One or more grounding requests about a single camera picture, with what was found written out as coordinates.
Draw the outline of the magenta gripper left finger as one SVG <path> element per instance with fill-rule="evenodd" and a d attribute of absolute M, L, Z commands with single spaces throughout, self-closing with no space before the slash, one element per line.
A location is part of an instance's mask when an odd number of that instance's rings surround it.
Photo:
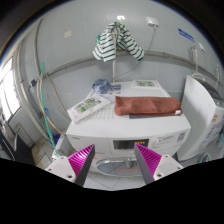
<path fill-rule="evenodd" d="M 69 157 L 58 157 L 46 168 L 46 171 L 78 186 L 83 186 L 94 156 L 95 145 L 92 144 Z"/>

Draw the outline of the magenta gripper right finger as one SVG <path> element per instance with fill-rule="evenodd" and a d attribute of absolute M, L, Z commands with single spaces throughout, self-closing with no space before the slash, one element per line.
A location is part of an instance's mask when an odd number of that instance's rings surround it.
<path fill-rule="evenodd" d="M 134 154 L 145 184 L 150 184 L 183 168 L 172 156 L 160 155 L 140 144 L 135 144 Z"/>

